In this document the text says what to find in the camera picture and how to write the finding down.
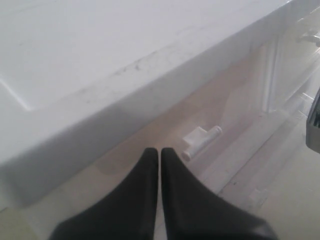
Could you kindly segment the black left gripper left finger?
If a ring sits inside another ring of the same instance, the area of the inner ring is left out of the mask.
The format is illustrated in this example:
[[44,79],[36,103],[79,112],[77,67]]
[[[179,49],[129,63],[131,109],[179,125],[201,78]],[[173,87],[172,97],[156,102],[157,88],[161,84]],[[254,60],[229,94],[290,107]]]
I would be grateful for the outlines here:
[[159,155],[146,148],[107,196],[61,222],[51,240],[152,240],[158,201]]

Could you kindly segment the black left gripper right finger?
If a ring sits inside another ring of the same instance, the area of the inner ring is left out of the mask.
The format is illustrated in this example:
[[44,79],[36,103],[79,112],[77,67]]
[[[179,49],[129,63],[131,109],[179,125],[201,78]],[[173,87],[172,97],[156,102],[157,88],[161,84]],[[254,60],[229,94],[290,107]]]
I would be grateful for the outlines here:
[[204,186],[173,148],[161,150],[161,194],[169,240],[276,240],[262,218]]

